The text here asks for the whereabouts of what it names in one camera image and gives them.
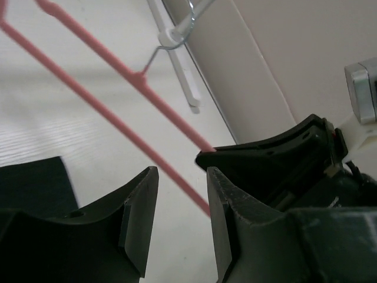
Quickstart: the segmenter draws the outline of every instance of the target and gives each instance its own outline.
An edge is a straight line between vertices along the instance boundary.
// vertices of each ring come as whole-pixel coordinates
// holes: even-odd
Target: plastic hanger
[[[133,72],[123,64],[114,54],[93,37],[85,28],[66,13],[59,5],[47,0],[35,0],[46,13],[56,17],[63,25],[71,30],[77,37],[84,41],[93,51],[109,63],[122,77],[124,77],[136,90],[154,104],[178,129],[180,129],[202,152],[215,152],[215,149],[195,131],[177,112],[162,100],[147,84],[143,72]],[[209,216],[208,203],[182,178],[182,176],[168,164],[152,147],[129,128],[119,117],[108,109],[100,100],[95,98],[88,90],[81,86],[74,78],[67,74],[60,66],[47,57],[41,50],[33,45],[20,32],[9,25],[5,20],[6,5],[8,0],[0,0],[0,29],[17,42],[25,51],[37,59],[43,66],[50,70],[57,78],[65,83],[71,90],[78,94],[91,107],[99,112],[123,135],[128,137],[151,160],[164,170],[175,183],[195,202],[200,209]]]

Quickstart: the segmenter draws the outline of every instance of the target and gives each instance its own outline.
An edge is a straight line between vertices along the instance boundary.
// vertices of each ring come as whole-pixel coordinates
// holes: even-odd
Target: wire hook
[[[177,48],[181,47],[183,44],[185,44],[187,42],[190,34],[192,33],[192,31],[194,29],[195,20],[196,20],[195,19],[195,12],[194,12],[194,5],[191,2],[191,0],[187,0],[187,2],[188,2],[188,5],[190,6],[190,11],[191,11],[191,23],[190,23],[190,28],[187,31],[187,34],[182,38],[182,40],[178,44],[176,44],[174,46],[168,47],[168,46],[160,45],[160,46],[156,47],[156,49],[152,53],[152,56],[148,60],[147,65],[145,65],[144,69],[141,72],[143,75],[148,71],[148,69],[150,68],[153,60],[156,58],[156,55],[157,55],[157,53],[160,50],[167,50],[167,51],[174,50],[174,49],[177,49]]]

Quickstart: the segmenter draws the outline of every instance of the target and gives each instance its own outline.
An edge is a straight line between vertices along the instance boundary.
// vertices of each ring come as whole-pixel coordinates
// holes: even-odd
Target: white surface
[[[147,1],[58,1],[133,70],[158,44]],[[199,150],[130,85],[32,1],[11,1],[8,21],[92,91],[207,198]],[[203,82],[200,114],[187,105],[168,55],[149,83],[214,146],[233,140]],[[0,166],[62,156],[80,206],[127,183],[152,162],[16,43],[0,33]],[[160,171],[147,266],[141,282],[215,282],[210,221]]]

